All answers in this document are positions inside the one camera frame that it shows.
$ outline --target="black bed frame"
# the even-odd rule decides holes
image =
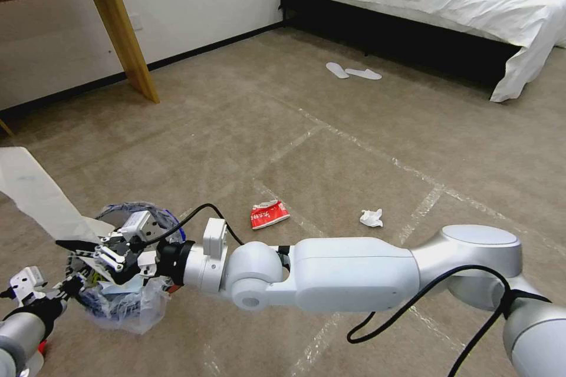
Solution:
[[[286,25],[492,89],[519,47],[331,0],[281,0]]]

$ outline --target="beige carpet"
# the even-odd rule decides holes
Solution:
[[[383,79],[338,80],[328,61]],[[442,225],[491,224],[521,237],[529,279],[566,304],[565,69],[566,51],[554,49],[520,99],[494,104],[454,78],[278,29],[152,72],[159,105],[116,84],[6,117],[17,136],[0,144],[28,147],[87,215],[148,200],[179,216],[212,201],[242,239],[271,244],[376,236],[414,246]],[[292,219],[252,232],[251,205],[273,196]],[[358,222],[378,207],[384,228]],[[29,264],[55,283],[65,253],[7,199],[0,217],[4,283]],[[205,218],[187,227],[191,238]],[[42,376],[438,377],[487,317],[442,293],[352,346],[345,334],[359,315],[246,313],[183,289],[144,336],[100,330],[71,305]],[[459,375],[514,375],[501,331]]]

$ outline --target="red snack wrapper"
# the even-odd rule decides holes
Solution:
[[[252,230],[259,230],[283,221],[291,216],[281,200],[263,202],[252,207],[249,217],[252,222]]]

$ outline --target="wall outlet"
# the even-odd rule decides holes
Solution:
[[[140,14],[130,13],[128,16],[130,17],[131,27],[134,29],[134,31],[143,29],[142,18],[140,17]]]

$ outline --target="table leg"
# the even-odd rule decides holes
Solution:
[[[4,131],[6,131],[10,137],[14,136],[14,133],[12,132],[12,130],[10,130],[10,128],[2,120],[0,120],[0,127],[2,127],[4,129]]]
[[[159,103],[159,97],[122,0],[94,0],[118,59],[132,86]]]

